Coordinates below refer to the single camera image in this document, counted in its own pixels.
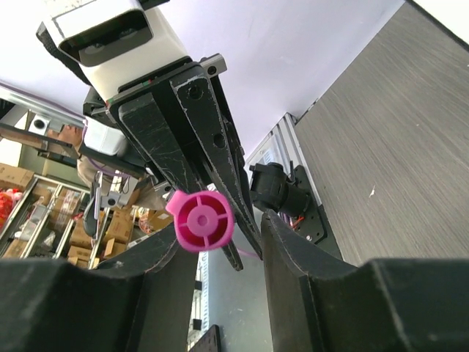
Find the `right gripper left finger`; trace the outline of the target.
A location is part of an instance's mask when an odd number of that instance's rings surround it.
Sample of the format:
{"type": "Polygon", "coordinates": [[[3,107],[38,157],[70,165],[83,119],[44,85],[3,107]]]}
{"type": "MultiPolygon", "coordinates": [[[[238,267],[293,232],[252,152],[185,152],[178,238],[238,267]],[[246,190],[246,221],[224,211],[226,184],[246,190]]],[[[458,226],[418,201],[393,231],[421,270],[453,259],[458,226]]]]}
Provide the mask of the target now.
{"type": "Polygon", "coordinates": [[[184,351],[198,257],[173,227],[95,269],[1,261],[3,351],[184,351]]]}

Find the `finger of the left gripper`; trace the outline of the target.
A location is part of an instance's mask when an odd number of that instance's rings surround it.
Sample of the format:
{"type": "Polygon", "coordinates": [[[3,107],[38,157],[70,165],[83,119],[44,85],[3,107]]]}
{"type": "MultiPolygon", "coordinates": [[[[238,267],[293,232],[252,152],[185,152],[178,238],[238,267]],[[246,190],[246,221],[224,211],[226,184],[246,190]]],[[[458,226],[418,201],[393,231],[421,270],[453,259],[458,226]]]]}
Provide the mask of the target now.
{"type": "Polygon", "coordinates": [[[228,200],[238,227],[262,259],[261,235],[254,220],[243,148],[220,79],[178,75],[171,81],[171,87],[202,148],[199,163],[228,200]]]}
{"type": "Polygon", "coordinates": [[[119,118],[174,189],[186,194],[204,190],[152,94],[123,103],[119,118]]]}

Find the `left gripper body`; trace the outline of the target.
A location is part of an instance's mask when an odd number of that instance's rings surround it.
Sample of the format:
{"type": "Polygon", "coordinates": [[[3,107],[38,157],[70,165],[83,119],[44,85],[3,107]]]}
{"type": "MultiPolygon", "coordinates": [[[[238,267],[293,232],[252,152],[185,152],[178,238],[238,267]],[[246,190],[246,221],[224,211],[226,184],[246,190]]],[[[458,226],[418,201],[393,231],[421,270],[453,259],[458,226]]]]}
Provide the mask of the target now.
{"type": "Polygon", "coordinates": [[[143,149],[125,129],[119,118],[119,107],[147,93],[155,102],[174,133],[188,161],[199,161],[203,156],[195,133],[171,87],[171,81],[178,75],[205,75],[218,78],[226,71],[226,63],[220,54],[195,62],[189,57],[177,60],[150,74],[119,88],[117,95],[107,101],[100,101],[90,111],[87,131],[84,137],[86,147],[104,155],[126,156],[136,153],[144,161],[151,161],[143,149]]]}

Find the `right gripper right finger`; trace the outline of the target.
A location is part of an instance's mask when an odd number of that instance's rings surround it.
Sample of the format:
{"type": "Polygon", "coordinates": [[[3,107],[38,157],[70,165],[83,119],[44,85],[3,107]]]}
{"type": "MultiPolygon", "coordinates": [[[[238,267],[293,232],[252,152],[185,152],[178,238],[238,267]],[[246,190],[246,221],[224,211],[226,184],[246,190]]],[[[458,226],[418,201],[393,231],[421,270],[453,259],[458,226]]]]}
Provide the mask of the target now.
{"type": "Polygon", "coordinates": [[[262,216],[275,351],[466,351],[468,262],[373,259],[356,267],[262,216]]]}

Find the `white marker with pink cap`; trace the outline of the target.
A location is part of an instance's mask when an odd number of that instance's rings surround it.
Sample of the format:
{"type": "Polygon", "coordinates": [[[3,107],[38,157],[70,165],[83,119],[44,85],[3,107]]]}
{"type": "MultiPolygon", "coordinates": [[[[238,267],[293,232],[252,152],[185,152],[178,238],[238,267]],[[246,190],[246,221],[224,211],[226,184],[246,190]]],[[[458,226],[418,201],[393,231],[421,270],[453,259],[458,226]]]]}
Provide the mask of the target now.
{"type": "Polygon", "coordinates": [[[232,239],[235,216],[226,197],[217,191],[175,191],[166,211],[173,216],[179,244],[189,252],[219,249],[232,239]]]}

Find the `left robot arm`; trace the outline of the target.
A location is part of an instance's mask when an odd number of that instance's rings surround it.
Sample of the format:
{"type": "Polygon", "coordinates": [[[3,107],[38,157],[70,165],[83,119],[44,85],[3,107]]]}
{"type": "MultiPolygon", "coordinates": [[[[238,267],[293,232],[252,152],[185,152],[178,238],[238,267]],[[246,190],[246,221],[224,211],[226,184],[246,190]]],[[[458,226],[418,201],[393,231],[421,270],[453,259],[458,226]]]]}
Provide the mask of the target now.
{"type": "Polygon", "coordinates": [[[174,222],[162,236],[130,256],[157,255],[164,265],[178,249],[191,253],[222,249],[232,267],[243,267],[232,241],[239,227],[255,254],[261,234],[255,210],[274,210],[293,219],[293,229],[315,243],[327,237],[325,214],[303,166],[285,172],[276,162],[245,165],[239,136],[219,75],[224,58],[195,62],[183,57],[120,87],[108,100],[89,91],[84,113],[123,133],[129,150],[109,158],[126,171],[148,168],[174,189],[174,222]]]}

